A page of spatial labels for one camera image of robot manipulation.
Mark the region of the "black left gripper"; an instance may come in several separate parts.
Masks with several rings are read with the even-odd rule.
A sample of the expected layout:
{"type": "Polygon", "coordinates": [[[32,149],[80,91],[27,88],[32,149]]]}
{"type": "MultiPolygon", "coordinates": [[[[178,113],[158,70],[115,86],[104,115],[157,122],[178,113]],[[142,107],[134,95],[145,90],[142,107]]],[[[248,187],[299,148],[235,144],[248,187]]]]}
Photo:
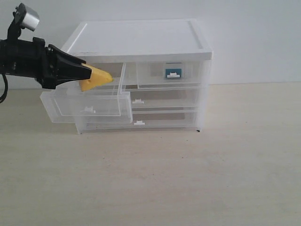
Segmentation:
{"type": "Polygon", "coordinates": [[[0,41],[0,72],[18,77],[34,78],[44,89],[55,89],[70,81],[90,79],[92,70],[86,61],[61,51],[34,37],[32,41],[0,41]]]}

